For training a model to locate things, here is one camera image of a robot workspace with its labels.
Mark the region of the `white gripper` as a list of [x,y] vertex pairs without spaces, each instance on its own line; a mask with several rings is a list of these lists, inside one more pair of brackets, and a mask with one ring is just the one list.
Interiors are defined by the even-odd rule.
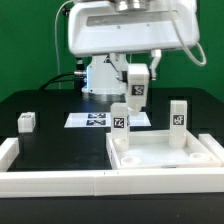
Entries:
[[160,49],[193,47],[199,41],[196,0],[150,0],[145,11],[117,12],[110,1],[76,4],[68,21],[68,46],[78,57],[109,54],[116,79],[127,82],[125,54],[151,51],[151,79]]

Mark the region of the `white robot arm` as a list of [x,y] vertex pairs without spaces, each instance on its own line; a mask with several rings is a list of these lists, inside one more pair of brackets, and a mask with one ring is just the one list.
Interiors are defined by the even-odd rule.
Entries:
[[68,46],[76,57],[90,57],[86,97],[124,95],[118,79],[126,56],[151,50],[179,50],[200,38],[196,0],[92,0],[76,2],[68,20]]

